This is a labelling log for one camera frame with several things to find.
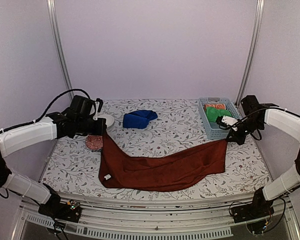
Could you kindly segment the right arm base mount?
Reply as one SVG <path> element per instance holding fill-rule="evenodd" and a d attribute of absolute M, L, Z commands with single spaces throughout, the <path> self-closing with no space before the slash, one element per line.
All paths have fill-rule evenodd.
<path fill-rule="evenodd" d="M 247 230 L 251 234 L 262 235 L 266 232 L 274 214 L 272 205 L 273 200 L 265 202 L 253 200 L 251 203 L 234 201 L 231 203 L 228 212 L 236 224 L 263 218 L 263 220 L 251 222 L 246 225 Z"/>

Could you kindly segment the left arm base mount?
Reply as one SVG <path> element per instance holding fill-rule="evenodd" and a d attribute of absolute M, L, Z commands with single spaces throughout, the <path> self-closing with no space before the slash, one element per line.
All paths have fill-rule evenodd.
<path fill-rule="evenodd" d="M 40 204 L 38 213 L 52 219 L 64 220 L 78 223 L 81 217 L 82 208 L 78 201 L 69 200 L 66 203 L 55 202 Z"/>

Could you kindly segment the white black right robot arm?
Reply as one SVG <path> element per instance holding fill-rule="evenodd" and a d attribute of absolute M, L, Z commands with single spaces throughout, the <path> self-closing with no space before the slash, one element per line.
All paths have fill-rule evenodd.
<path fill-rule="evenodd" d="M 258 189 L 248 213 L 259 218 L 268 210 L 268 204 L 300 187 L 300 115 L 274 103 L 260 103 L 255 95 L 241 100 L 244 117 L 223 116 L 221 125 L 228 130 L 228 142 L 243 145 L 248 135 L 270 132 L 256 137 L 261 153 L 274 179 Z"/>

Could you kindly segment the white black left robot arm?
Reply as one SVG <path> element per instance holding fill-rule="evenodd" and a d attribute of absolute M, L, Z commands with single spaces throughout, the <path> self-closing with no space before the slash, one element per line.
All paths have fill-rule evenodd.
<path fill-rule="evenodd" d="M 39 203 L 53 217 L 64 213 L 61 197 L 50 186 L 8 168 L 4 158 L 29 146 L 75 136 L 102 136 L 114 124 L 111 115 L 101 115 L 103 101 L 74 96 L 62 112 L 44 112 L 30 122 L 0 129 L 0 188 L 28 197 Z"/>

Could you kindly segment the dark red towel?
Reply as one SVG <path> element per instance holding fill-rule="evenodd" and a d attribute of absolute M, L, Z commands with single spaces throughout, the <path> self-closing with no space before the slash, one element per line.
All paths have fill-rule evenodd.
<path fill-rule="evenodd" d="M 227 141 L 200 144 L 165 157 L 129 156 L 105 133 L 98 179 L 108 189 L 175 192 L 225 172 Z"/>

